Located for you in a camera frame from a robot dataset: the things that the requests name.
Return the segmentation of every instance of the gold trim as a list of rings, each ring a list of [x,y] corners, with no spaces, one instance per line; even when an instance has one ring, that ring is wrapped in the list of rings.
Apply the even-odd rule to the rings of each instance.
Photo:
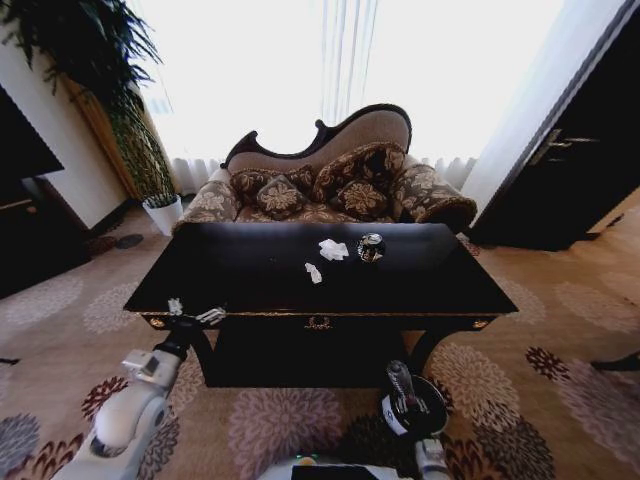
[[[149,320],[149,325],[151,325],[153,328],[163,328],[165,326],[165,323],[159,318],[152,318]]]
[[[561,133],[562,129],[556,128],[554,130],[551,130],[551,132],[547,134],[547,138],[545,138],[544,141],[536,147],[537,151],[531,156],[531,160],[529,160],[529,166],[535,166],[542,159],[542,157],[544,157],[545,153],[547,153],[547,151],[549,151],[549,149],[551,148],[550,144],[555,142]]]
[[[171,316],[171,312],[139,312],[128,310],[140,315]],[[501,313],[408,313],[408,312],[227,312],[227,317],[306,317],[313,315],[323,315],[327,317],[499,317],[509,312]]]
[[[331,326],[331,319],[329,317],[309,317],[309,323],[304,328],[310,328],[311,330],[329,330],[333,328]]]
[[[26,200],[20,200],[19,202],[6,203],[4,205],[0,205],[0,210],[6,210],[8,208],[19,207],[20,205],[26,205],[27,203],[33,203],[33,200],[27,198]]]
[[[481,329],[489,325],[488,320],[476,320],[473,322],[473,328]]]

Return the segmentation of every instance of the white plant pot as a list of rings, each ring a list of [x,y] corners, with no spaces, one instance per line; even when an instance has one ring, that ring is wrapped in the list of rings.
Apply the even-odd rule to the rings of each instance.
[[[170,237],[171,228],[182,216],[182,201],[180,196],[176,195],[176,201],[166,207],[151,208],[147,205],[146,200],[142,202],[142,206],[158,226],[162,234]]]

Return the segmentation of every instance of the black coffee table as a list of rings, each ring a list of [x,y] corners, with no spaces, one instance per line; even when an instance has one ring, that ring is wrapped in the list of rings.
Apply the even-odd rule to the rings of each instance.
[[[387,244],[374,264],[355,249],[369,232]],[[326,238],[345,242],[349,257],[324,259]],[[209,327],[172,316],[169,298],[185,315],[222,307],[226,317]],[[185,225],[125,309],[187,338],[211,387],[381,386],[390,359],[420,373],[447,335],[517,311],[444,225],[278,222]],[[220,330],[214,349],[207,328]],[[403,330],[426,331],[410,355]]]

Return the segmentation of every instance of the baseboard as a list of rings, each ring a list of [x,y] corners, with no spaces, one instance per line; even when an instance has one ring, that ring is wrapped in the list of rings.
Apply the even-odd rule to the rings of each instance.
[[[109,213],[106,217],[96,223],[92,228],[86,230],[85,238],[88,240],[90,238],[96,238],[100,235],[104,235],[107,231],[109,231],[111,227],[122,220],[122,217],[124,217],[124,214],[127,213],[127,210],[129,210],[137,203],[138,201],[134,200],[133,198],[128,198],[127,200],[122,202],[120,205],[114,208],[111,213]]]

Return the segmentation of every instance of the sofa armrest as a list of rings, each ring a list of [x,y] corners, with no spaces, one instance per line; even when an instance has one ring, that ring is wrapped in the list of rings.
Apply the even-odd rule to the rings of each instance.
[[[231,185],[231,174],[229,170],[226,168],[217,168],[209,177],[209,182],[213,182],[214,180],[220,180],[221,182],[225,182]]]
[[[185,223],[233,222],[238,216],[242,203],[235,190],[229,185],[228,173],[216,175],[203,185],[174,225],[175,233]]]
[[[399,223],[444,223],[457,233],[477,213],[476,202],[460,195],[432,167],[417,161],[406,162],[391,186],[391,195],[392,216]]]

